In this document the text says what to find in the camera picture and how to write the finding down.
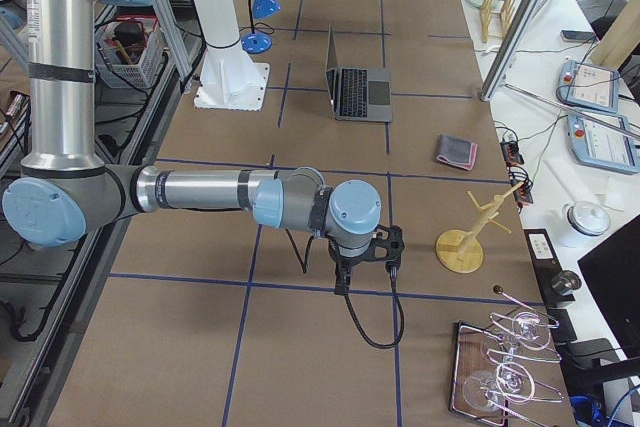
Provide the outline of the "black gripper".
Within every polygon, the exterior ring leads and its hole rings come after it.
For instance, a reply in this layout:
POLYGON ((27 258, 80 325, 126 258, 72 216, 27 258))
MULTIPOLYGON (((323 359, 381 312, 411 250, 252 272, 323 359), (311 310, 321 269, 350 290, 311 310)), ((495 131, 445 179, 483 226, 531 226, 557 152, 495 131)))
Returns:
POLYGON ((350 276, 353 267, 356 265, 352 257, 347 257, 341 253, 340 246, 335 240, 328 241, 328 251, 331 259, 335 262, 335 295, 347 295, 350 290, 350 276))

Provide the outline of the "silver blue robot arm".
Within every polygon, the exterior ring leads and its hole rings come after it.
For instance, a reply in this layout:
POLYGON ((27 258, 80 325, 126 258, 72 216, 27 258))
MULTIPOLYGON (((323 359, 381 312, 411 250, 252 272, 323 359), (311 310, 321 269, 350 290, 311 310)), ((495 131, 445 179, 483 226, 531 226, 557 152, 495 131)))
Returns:
POLYGON ((368 183, 328 186, 312 168, 162 171, 105 163, 95 151, 94 7, 154 0, 27 0, 32 142, 20 178, 4 191, 10 226, 25 240, 58 246, 159 209, 247 211, 258 224, 324 238, 347 293, 352 268, 384 258, 390 237, 368 183))

